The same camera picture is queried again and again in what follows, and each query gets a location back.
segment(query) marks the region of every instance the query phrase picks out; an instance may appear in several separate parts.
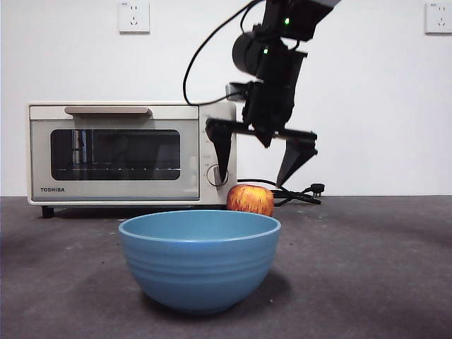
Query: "oven foot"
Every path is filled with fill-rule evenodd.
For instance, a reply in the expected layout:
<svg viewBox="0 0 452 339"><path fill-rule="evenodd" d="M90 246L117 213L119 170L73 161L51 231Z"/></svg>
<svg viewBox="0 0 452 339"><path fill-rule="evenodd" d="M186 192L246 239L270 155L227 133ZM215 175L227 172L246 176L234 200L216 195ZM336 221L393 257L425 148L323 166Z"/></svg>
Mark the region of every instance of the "oven foot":
<svg viewBox="0 0 452 339"><path fill-rule="evenodd" d="M52 207L41 206L42 217L44 219L50 219L54 216L54 209Z"/></svg>

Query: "power cord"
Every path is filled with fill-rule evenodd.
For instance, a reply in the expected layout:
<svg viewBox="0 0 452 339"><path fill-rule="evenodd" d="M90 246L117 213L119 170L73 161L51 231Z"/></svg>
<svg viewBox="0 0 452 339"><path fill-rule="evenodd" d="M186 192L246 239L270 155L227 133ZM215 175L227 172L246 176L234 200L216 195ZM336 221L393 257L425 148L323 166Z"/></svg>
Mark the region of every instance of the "power cord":
<svg viewBox="0 0 452 339"><path fill-rule="evenodd" d="M214 31L204 40L204 42L201 44L201 46L198 47L198 49L196 50L196 52L193 54L188 67L186 68L185 71L185 76L184 76L184 81L182 83L182 90L184 92L184 99L186 101L187 104L189 104L190 106L205 106L205 105L211 105L215 102L219 102L223 99L227 99L228 97L232 97L233 95L237 95L237 94L242 94L243 92L236 92L236 93L230 93L228 95L225 95L224 97L220 97L218 99L212 100L212 101L208 101L208 102L200 102L200 103L192 103L190 102L190 100L187 97L186 94L186 81L187 78L189 77L189 73L191 70L191 67L193 66L193 63L195 62L196 57L198 56L199 52L204 48L204 46L208 43L208 41L219 31L221 30L224 26L226 26L229 22L231 22L232 20L234 20L241 12L247 10L248 8L252 8L254 7L254 5L256 5L258 2L261 2L263 0L253 0L250 1L246 6L242 7L238 12L236 12L233 16L231 16L230 18L228 18L224 23L222 23L221 25L219 25L218 27L216 27L216 29L214 29Z"/></svg>
<svg viewBox="0 0 452 339"><path fill-rule="evenodd" d="M242 30L242 33L245 33L245 30L243 29L243 22L245 21L246 15L250 10L255 7L260 1L254 1L252 4L250 3L249 6L246 8L245 13L243 13L242 19L240 20L240 29Z"/></svg>
<svg viewBox="0 0 452 339"><path fill-rule="evenodd" d="M276 187L276 183L271 182L265 179L238 179L237 182L261 182L264 184L270 184ZM305 203L314 203L316 205L322 204L322 202L318 199L315 199L317 196L320 196L322 192L325 191L324 184L312 184L307 189L304 189L301 192L289 191L284 187L280 187L280 189L272 189L273 198L275 199L284 199L278 203L275 203L275 207L280 207L285 203L288 203L292 200L304 201Z"/></svg>

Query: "oven knob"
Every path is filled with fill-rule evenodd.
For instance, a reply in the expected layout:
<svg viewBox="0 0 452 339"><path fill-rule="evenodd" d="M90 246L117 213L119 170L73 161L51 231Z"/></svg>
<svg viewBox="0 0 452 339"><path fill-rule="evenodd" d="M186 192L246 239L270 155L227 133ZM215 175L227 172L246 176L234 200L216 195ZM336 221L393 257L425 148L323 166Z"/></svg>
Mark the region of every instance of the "oven knob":
<svg viewBox="0 0 452 339"><path fill-rule="evenodd" d="M213 165L207 170L207 180L213 186L222 186L227 182L228 173L226 172L226 178L224 182L221 182L220 177L220 167L218 165Z"/></svg>

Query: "black cable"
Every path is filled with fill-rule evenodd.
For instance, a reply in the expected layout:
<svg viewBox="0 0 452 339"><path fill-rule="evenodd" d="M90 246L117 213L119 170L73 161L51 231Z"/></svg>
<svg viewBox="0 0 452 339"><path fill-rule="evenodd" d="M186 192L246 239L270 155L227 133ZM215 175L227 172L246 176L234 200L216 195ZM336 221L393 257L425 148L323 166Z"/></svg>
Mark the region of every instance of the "black cable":
<svg viewBox="0 0 452 339"><path fill-rule="evenodd" d="M242 30L242 33L245 33L244 29L243 29L243 22L245 21L246 15L248 14L248 12L250 12L250 10L255 7L255 5L257 5L260 1L255 1L254 4L248 6L248 8L246 9L245 13L243 13L242 19L240 20L240 29Z"/></svg>
<svg viewBox="0 0 452 339"><path fill-rule="evenodd" d="M276 183L271 182L269 180L265 179L238 179L237 182L261 182L264 184L270 184L276 187ZM283 201L280 201L278 203L275 203L275 207L280 207L284 205L285 203L288 203L291 200L299 200L304 201L306 203L315 203L316 205L320 205L321 201L318 199L314 199L313 196L310 196L309 194L305 194L308 191L311 191L311 187L303 190L302 192L294 192L289 191L288 189L284 187L279 187L279 189L272 189L273 198L275 199L284 199Z"/></svg>
<svg viewBox="0 0 452 339"><path fill-rule="evenodd" d="M295 51L299 46L299 40L297 40L296 45L291 49L291 51Z"/></svg>
<svg viewBox="0 0 452 339"><path fill-rule="evenodd" d="M204 46L208 43L208 41L220 30L222 29L224 26L226 26L230 21L234 20L241 12L245 11L248 7L250 6L254 6L255 4L257 4L258 2L261 2L263 0L253 0L250 1L245 7L242 7L238 12L236 12L233 16L231 16L230 18L228 18L224 23L222 23L221 25L219 25L218 27L216 27L216 29L214 29L214 31L204 40L204 42L201 44L201 46L198 47L198 49L196 50L196 52L193 54L189 65L185 71L185 76L184 76L184 81L182 83L182 90L184 92L184 99L186 101L187 104L189 104L190 106L202 106L202 105L210 105L213 104L214 102L218 102L221 101L223 99L226 99L227 97L236 95L236 94L241 94L241 93L230 93L229 95L226 95L224 97L221 97L219 99L216 100L212 100L210 102L202 102L202 103L198 103L198 104L194 104L192 102L190 102L190 100L188 99L187 95L186 95L186 80L189 77L189 73L190 73L190 69L193 66L193 63L195 62L196 57L198 56L199 52L204 48Z"/></svg>

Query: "oven door handle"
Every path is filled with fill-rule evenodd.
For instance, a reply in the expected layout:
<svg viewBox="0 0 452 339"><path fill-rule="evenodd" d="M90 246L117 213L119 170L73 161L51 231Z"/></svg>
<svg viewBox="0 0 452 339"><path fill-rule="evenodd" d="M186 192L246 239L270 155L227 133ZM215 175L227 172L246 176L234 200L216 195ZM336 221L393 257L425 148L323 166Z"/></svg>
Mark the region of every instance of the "oven door handle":
<svg viewBox="0 0 452 339"><path fill-rule="evenodd" d="M105 117L112 116L115 118L130 117L152 117L152 111L147 107L138 106L68 106L64 108L65 113L79 117Z"/></svg>

